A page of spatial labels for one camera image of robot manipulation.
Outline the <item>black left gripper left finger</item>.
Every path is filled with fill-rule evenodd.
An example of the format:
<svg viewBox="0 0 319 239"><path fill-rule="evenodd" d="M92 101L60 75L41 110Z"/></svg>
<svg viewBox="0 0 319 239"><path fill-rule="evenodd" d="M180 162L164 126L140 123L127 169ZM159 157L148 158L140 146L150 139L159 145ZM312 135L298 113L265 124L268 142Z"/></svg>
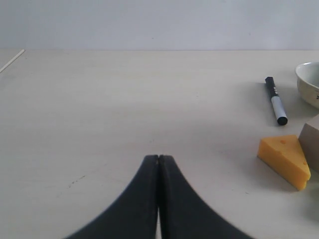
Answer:
<svg viewBox="0 0 319 239"><path fill-rule="evenodd" d="M69 239L154 239L157 230L157 155L147 155L121 195Z"/></svg>

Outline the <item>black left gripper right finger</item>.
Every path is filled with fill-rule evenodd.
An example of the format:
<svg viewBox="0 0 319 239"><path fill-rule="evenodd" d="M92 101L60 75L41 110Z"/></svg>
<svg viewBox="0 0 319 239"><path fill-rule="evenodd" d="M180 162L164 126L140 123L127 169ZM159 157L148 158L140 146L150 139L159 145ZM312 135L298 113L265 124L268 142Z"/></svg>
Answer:
<svg viewBox="0 0 319 239"><path fill-rule="evenodd" d="M163 239L249 239L193 190L174 158L159 157L158 206Z"/></svg>

